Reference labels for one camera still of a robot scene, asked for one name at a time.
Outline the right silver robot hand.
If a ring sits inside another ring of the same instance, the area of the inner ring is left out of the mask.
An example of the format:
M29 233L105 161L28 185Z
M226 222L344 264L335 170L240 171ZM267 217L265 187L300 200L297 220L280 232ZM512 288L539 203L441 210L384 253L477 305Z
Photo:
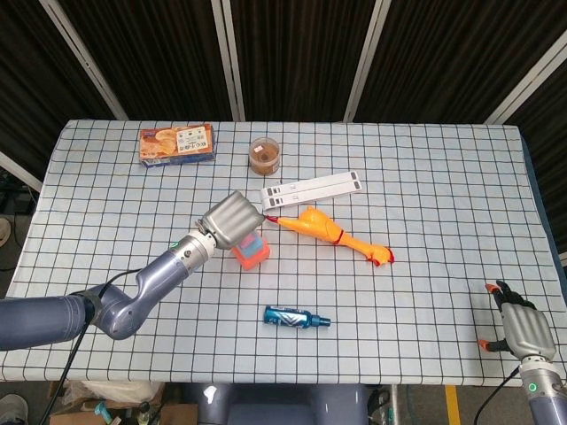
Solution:
M552 362L555 341L545 314L504 281L487 283L485 288L500 312L504 338L492 342L479 339L478 345L486 352L509 352L521 361L540 357Z

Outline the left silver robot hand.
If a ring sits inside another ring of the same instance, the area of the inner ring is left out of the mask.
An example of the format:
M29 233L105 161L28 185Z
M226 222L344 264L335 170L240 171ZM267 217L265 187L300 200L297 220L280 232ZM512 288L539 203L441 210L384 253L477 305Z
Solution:
M265 216L239 191L234 191L198 221L204 234L211 234L216 247L230 250L259 227Z

